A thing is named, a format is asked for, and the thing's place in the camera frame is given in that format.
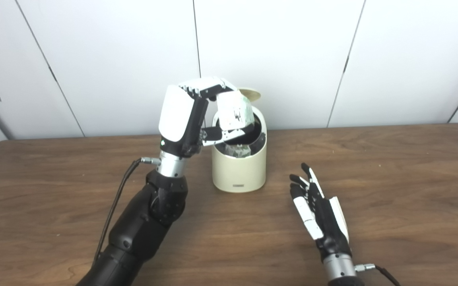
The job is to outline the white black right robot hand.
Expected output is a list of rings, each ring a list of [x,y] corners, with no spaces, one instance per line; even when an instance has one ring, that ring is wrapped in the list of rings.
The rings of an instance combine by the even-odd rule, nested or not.
[[[352,257],[345,216],[337,197],[327,198],[313,169],[301,163],[307,179],[291,174],[290,194],[298,214],[311,239],[316,243],[321,259],[330,255]]]

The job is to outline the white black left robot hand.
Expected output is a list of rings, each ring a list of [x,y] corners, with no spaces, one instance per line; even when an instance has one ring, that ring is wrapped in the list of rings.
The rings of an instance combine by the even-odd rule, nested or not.
[[[159,120],[161,150],[189,158],[253,131],[249,99],[227,80],[202,77],[169,85]]]

